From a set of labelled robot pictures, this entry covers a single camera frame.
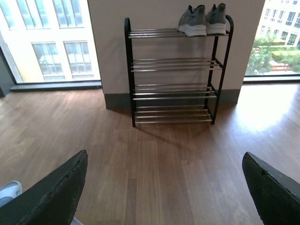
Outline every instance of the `greenery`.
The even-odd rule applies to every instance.
[[[288,64],[292,71],[300,72],[300,51],[285,45],[274,37],[256,37],[250,54],[246,75],[262,75],[271,71],[270,62]]]
[[[268,47],[268,46],[271,46],[271,45],[274,45],[274,40],[275,38],[274,37],[256,37],[255,40],[254,40],[254,43],[253,43],[253,48],[258,48],[262,45]]]
[[[259,53],[253,48],[250,54],[248,66],[246,69],[247,75],[256,75],[269,72],[271,70],[270,61],[272,54],[266,48],[259,50]]]

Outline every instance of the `sneaker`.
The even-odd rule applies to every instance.
[[[207,34],[226,34],[225,4],[218,7],[214,4],[211,11],[206,15]]]
[[[189,37],[206,36],[205,6],[199,5],[197,8],[188,6],[188,9],[179,20],[178,30]]]
[[[0,207],[22,194],[22,185],[18,181],[11,181],[0,187]]]

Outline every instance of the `gray sneaker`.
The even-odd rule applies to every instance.
[[[225,4],[221,3],[212,7],[206,15],[207,34],[226,34]]]
[[[199,5],[197,8],[188,6],[188,9],[179,20],[178,30],[189,37],[206,36],[205,6]]]

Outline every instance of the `shoe rack shelf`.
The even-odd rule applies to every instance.
[[[127,55],[127,71],[129,81],[132,125],[137,124],[168,124],[168,123],[194,123],[210,122],[215,124],[218,104],[221,96],[225,69],[227,65],[232,35],[233,20],[226,15],[230,29],[226,34],[213,34],[214,45],[210,58],[170,58],[170,59],[134,59],[132,39],[134,38],[191,38],[177,29],[149,29],[131,30],[130,19],[125,19],[125,43]],[[224,61],[216,58],[219,38],[227,38]],[[137,84],[135,74],[167,71],[197,71],[204,70],[209,73],[205,83]],[[212,76],[215,70],[221,70],[219,86],[212,85]],[[213,110],[209,100],[214,99]],[[185,101],[204,104],[182,104]]]

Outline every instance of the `window sill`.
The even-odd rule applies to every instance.
[[[291,83],[300,82],[300,75],[292,76],[247,76],[243,83]]]
[[[17,84],[10,90],[13,92],[21,91],[48,91],[48,90],[86,90],[102,88],[101,81],[82,81],[82,82],[60,82],[60,83],[28,83]]]

